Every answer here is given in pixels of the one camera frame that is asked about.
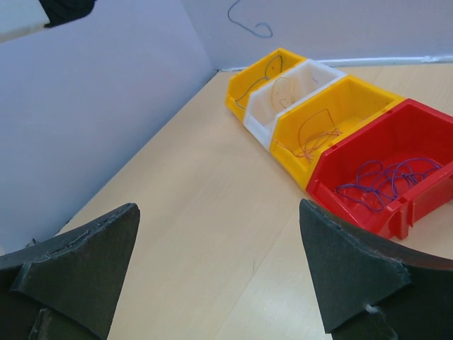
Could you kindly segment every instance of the plastic storage bin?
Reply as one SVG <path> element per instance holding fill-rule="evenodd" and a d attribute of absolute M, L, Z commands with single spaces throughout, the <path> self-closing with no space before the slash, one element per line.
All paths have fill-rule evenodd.
<path fill-rule="evenodd" d="M 229 82 L 225 104 L 242 122 L 248 98 L 272 78 L 306 60 L 283 48 L 270 53 L 247 69 L 233 76 Z"/>
<path fill-rule="evenodd" d="M 347 75 L 280 116 L 270 153 L 305 190 L 324 151 L 402 100 Z"/>
<path fill-rule="evenodd" d="M 357 169 L 372 159 L 379 160 L 384 168 L 418 159 L 411 167 L 415 173 L 422 173 L 427 162 L 419 158 L 442 167 L 411 188 L 399 181 L 398 198 L 389 200 L 380 211 L 336 191 L 338 186 L 356 181 Z M 382 190 L 391 189 L 390 182 L 385 186 Z M 386 238 L 407 237 L 409 226 L 453 198 L 453 117 L 413 100 L 404 101 L 325 151 L 307 191 L 332 213 L 363 229 Z M 376 204 L 373 193 L 355 190 L 350 195 L 372 207 Z"/>
<path fill-rule="evenodd" d="M 281 115 L 345 75 L 344 72 L 308 59 L 254 91 L 248 100 L 243 124 L 269 150 Z"/>

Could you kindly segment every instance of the black object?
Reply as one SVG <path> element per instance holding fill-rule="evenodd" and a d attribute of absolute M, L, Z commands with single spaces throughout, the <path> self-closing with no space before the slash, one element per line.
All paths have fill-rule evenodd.
<path fill-rule="evenodd" d="M 50 20 L 45 27 L 51 28 L 81 19 L 91 13 L 96 0 L 40 0 Z"/>
<path fill-rule="evenodd" d="M 453 339 L 453 260 L 379 237 L 308 200 L 299 211 L 326 333 L 335 340 Z"/>
<path fill-rule="evenodd" d="M 139 215 L 129 203 L 0 257 L 0 339 L 107 339 Z"/>

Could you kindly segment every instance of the wooden table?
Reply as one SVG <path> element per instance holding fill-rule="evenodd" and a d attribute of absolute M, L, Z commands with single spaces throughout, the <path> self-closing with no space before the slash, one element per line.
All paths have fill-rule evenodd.
<path fill-rule="evenodd" d="M 344 70 L 453 114 L 453 65 Z M 230 76 L 213 78 L 62 230 L 126 202 L 141 210 L 110 340 L 331 339 L 300 237 L 307 196 L 224 106 Z M 402 244 L 453 259 L 452 207 Z"/>

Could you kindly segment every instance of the string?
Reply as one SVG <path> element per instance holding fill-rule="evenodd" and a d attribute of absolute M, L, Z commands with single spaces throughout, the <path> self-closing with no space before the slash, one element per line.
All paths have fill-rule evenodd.
<path fill-rule="evenodd" d="M 264 28 L 267 28 L 267 30 L 269 31 L 269 33 L 267 35 L 264 35 L 264 34 L 261 34 L 261 33 L 257 33 L 255 32 L 254 30 L 251 30 L 250 28 L 244 26 L 242 23 L 239 23 L 238 21 L 235 21 L 234 19 L 231 18 L 231 10 L 239 3 L 241 2 L 241 0 L 236 0 L 229 8 L 228 10 L 228 19 L 232 22 L 232 23 L 235 23 L 236 25 L 238 25 L 239 27 L 243 28 L 244 30 L 252 33 L 254 36 L 258 37 L 258 38 L 262 38 L 262 39 L 269 39 L 271 38 L 272 36 L 274 36 L 274 32 L 272 32 L 272 28 L 270 28 L 269 24 L 268 23 L 257 23 L 255 25 L 255 28 L 258 28 L 260 26 L 263 26 Z"/>
<path fill-rule="evenodd" d="M 416 162 L 416 161 L 417 162 L 427 162 L 432 165 L 432 168 L 429 168 L 425 172 L 414 172 L 414 170 L 412 170 L 412 167 L 410 166 L 409 163 Z M 370 164 L 376 164 L 379 167 L 379 169 L 376 171 L 363 173 L 362 172 L 363 169 Z M 426 179 L 431 172 L 436 171 L 436 170 L 440 169 L 441 167 L 442 166 L 439 165 L 437 162 L 435 162 L 431 159 L 428 159 L 428 158 L 407 159 L 401 163 L 392 164 L 385 169 L 384 169 L 384 165 L 380 161 L 377 161 L 377 160 L 366 161 L 357 170 L 355 183 L 347 183 L 347 184 L 338 186 L 335 189 L 335 192 L 338 195 L 340 195 L 344 198 L 347 198 L 348 200 L 351 200 L 352 202 L 356 202 L 356 203 L 364 205 L 371 211 L 379 212 L 379 211 L 382 211 L 386 207 L 386 203 L 383 201 L 383 199 L 386 198 L 390 202 L 393 202 L 394 200 L 396 200 L 400 197 L 400 194 L 396 187 L 397 181 L 404 180 L 407 184 L 408 189 L 411 189 L 414 186 L 416 186 L 417 184 L 419 184 L 422 180 Z M 364 177 L 369 177 L 369 176 L 376 176 L 376 177 L 373 179 L 373 181 L 371 182 L 371 184 L 369 186 L 361 184 L 362 179 Z M 391 192 L 384 193 L 382 188 L 385 184 L 388 184 L 388 183 L 390 183 Z M 372 193 L 373 196 L 378 200 L 379 207 L 374 208 L 363 200 L 358 200 L 356 198 L 351 197 L 350 195 L 347 195 L 346 193 L 342 192 L 344 189 L 355 189 L 362 193 Z"/>
<path fill-rule="evenodd" d="M 247 89 L 247 91 L 239 98 L 237 98 L 234 102 L 237 104 L 237 106 L 239 106 L 240 108 L 244 109 L 244 107 L 239 103 L 239 101 L 241 99 L 243 99 L 245 96 L 247 96 L 247 94 L 250 92 L 250 90 L 257 84 L 259 83 L 260 81 L 262 80 L 270 80 L 270 77 L 268 76 L 268 69 L 269 69 L 269 66 L 273 63 L 274 60 L 276 59 L 280 59 L 280 72 L 279 73 L 282 73 L 283 72 L 283 57 L 281 55 L 276 55 L 275 57 L 273 57 L 269 62 L 268 64 L 266 65 L 266 68 L 264 69 L 264 76 L 262 76 L 260 79 L 258 79 L 257 81 L 255 81 L 253 84 L 250 85 L 250 87 Z"/>
<path fill-rule="evenodd" d="M 319 113 L 322 113 L 322 112 L 327 112 L 328 117 L 330 118 L 330 120 L 332 122 L 333 130 L 313 134 L 313 135 L 309 136 L 306 139 L 305 143 L 302 143 L 302 141 L 301 141 L 302 128 L 305 126 L 305 124 L 309 120 L 311 120 L 313 117 L 315 117 L 316 115 L 318 115 Z M 311 115 L 310 117 L 308 117 L 300 125 L 299 132 L 297 133 L 297 140 L 298 140 L 301 152 L 296 154 L 290 148 L 284 146 L 279 141 L 276 140 L 275 142 L 277 144 L 279 144 L 281 147 L 283 147 L 284 149 L 286 149 L 287 151 L 291 152 L 293 154 L 293 156 L 298 157 L 298 158 L 305 158 L 309 163 L 311 163 L 313 161 L 313 158 L 314 158 L 313 153 L 316 150 L 320 149 L 322 146 L 324 146 L 330 139 L 338 137 L 339 135 L 341 135 L 341 133 L 342 132 L 335 126 L 335 123 L 333 122 L 332 115 L 331 115 L 330 111 L 327 108 L 324 108 L 323 110 L 320 110 L 320 111 L 316 112 L 315 114 Z M 314 142 L 314 143 L 313 143 L 313 145 L 310 148 L 308 148 L 308 145 L 310 144 L 310 142 Z"/>
<path fill-rule="evenodd" d="M 279 104 L 283 107 L 283 109 L 286 109 L 288 108 L 289 106 L 291 106 L 292 104 L 294 104 L 295 102 L 295 98 L 294 98 L 294 84 L 292 83 L 292 80 L 290 78 L 287 78 L 285 76 L 281 76 L 280 78 L 277 78 L 275 81 L 274 81 L 274 84 L 272 85 L 272 88 L 270 90 L 270 103 L 272 104 L 272 107 L 274 108 L 274 110 L 276 112 L 280 112 L 280 110 L 278 110 L 276 107 L 275 107 L 275 101 L 274 101 L 274 93 L 275 93 L 275 85 L 277 84 L 278 81 L 280 80 L 286 80 L 289 82 L 289 85 L 291 86 L 290 89 L 289 89 L 289 95 L 291 97 L 290 99 L 290 104 L 288 106 L 285 106 L 282 104 L 283 101 L 286 101 L 288 102 L 288 100 L 286 98 L 284 99 L 280 99 L 279 100 Z"/>

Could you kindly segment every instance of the red plastic container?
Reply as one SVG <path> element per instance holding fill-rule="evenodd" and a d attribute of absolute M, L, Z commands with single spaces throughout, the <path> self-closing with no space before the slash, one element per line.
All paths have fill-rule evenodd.
<path fill-rule="evenodd" d="M 398 198 L 383 210 L 370 210 L 336 192 L 338 186 L 356 181 L 365 162 L 379 160 L 386 168 L 413 158 L 431 159 L 442 167 L 412 188 L 398 188 Z M 411 166 L 426 170 L 423 161 Z M 326 150 L 307 191 L 344 220 L 386 238 L 404 239 L 409 226 L 453 198 L 453 117 L 411 99 L 403 101 Z M 375 204 L 373 195 L 361 193 L 359 199 Z"/>

